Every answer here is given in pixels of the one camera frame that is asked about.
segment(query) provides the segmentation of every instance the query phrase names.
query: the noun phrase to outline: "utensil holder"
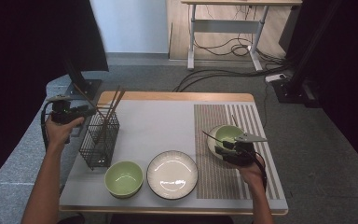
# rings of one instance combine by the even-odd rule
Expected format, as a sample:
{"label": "utensil holder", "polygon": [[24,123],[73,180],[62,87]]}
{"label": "utensil holder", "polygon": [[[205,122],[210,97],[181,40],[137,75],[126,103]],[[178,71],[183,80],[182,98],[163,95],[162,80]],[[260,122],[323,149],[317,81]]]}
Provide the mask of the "utensil holder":
{"label": "utensil holder", "polygon": [[117,114],[108,118],[108,108],[99,108],[104,114],[91,118],[86,136],[79,152],[91,170],[95,167],[110,167],[120,124]]}

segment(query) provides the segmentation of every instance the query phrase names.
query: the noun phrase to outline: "table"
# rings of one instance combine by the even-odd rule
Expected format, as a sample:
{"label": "table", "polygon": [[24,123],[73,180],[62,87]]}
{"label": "table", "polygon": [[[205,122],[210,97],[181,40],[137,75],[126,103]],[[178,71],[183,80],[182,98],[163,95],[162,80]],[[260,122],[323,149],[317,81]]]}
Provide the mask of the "table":
{"label": "table", "polygon": [[[103,92],[100,105],[109,105],[112,91]],[[233,124],[235,116],[246,132],[266,137],[255,101],[246,93],[128,91],[117,108],[120,122],[112,164],[134,161],[144,171],[141,189],[129,199],[117,199],[104,186],[107,168],[91,170],[77,155],[60,198],[61,211],[249,215],[252,200],[238,171],[222,166],[206,146],[206,136],[218,124]],[[148,164],[159,153],[179,150],[199,169],[197,186],[184,198],[166,200],[156,195],[145,178]],[[267,142],[255,149],[267,164],[269,206],[274,215],[288,212],[282,185]]]}
{"label": "table", "polygon": [[[190,25],[190,46],[188,49],[187,69],[194,69],[194,33],[235,33],[255,34],[252,46],[248,47],[252,61],[257,71],[263,70],[256,52],[257,44],[266,21],[270,6],[291,7],[300,6],[301,0],[181,0],[183,4],[192,6]],[[197,20],[197,5],[232,5],[232,6],[264,6],[260,21],[224,21],[224,20]]]}

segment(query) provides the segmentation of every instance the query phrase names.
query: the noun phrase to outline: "white table leg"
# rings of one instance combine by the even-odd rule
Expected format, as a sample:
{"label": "white table leg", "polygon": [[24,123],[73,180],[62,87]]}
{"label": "white table leg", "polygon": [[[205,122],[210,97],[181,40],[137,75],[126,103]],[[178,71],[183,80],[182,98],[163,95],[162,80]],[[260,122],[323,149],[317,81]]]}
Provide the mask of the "white table leg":
{"label": "white table leg", "polygon": [[264,23],[266,22],[267,13],[269,12],[269,6],[264,6],[263,17],[258,23],[257,32],[255,33],[255,39],[252,46],[248,47],[249,53],[252,57],[252,61],[255,65],[255,70],[263,70],[260,61],[258,59],[258,53],[256,52],[258,41],[260,40],[261,32],[263,31]]}
{"label": "white table leg", "polygon": [[190,46],[188,48],[187,56],[187,69],[194,69],[194,25],[196,23],[196,6],[192,5],[192,15],[191,15],[191,24],[190,24]]}

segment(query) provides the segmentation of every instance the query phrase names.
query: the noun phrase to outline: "white wall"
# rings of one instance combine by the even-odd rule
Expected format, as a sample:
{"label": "white wall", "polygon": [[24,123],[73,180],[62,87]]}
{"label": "white wall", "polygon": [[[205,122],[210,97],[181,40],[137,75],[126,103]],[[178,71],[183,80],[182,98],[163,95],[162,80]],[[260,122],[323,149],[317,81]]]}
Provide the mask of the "white wall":
{"label": "white wall", "polygon": [[90,0],[106,52],[168,53],[165,0]]}

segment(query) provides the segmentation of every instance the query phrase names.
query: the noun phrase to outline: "placemat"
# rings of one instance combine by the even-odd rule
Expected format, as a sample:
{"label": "placemat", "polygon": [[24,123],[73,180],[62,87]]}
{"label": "placemat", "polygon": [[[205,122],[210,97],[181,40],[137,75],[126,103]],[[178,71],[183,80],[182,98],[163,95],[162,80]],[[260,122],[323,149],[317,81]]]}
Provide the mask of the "placemat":
{"label": "placemat", "polygon": [[[237,124],[247,133],[266,137],[258,117],[255,103],[237,105],[194,105],[196,164],[199,168],[199,183],[196,186],[198,199],[251,199],[248,186],[238,170],[232,169],[209,150],[207,136],[219,125]],[[255,150],[266,162],[268,183],[266,194],[269,199],[284,199],[281,182],[269,152],[267,142],[254,143]]]}

